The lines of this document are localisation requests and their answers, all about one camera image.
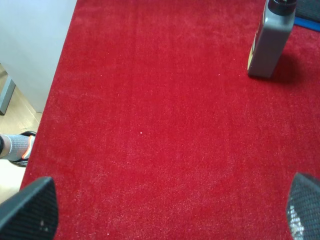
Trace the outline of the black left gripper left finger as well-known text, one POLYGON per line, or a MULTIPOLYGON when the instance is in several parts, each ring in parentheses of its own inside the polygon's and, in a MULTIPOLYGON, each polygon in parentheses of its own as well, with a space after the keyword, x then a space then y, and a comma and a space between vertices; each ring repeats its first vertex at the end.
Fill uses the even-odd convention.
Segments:
POLYGON ((39 177, 0 204, 2 240, 52 240, 59 222, 55 182, 39 177))

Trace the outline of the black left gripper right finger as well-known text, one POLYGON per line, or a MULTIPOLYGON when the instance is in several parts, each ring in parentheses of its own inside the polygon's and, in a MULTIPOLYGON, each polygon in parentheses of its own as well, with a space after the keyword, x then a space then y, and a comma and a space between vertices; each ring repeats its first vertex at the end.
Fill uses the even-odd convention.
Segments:
POLYGON ((295 174, 286 205, 286 218, 294 240, 320 238, 320 180, 306 173, 295 174))

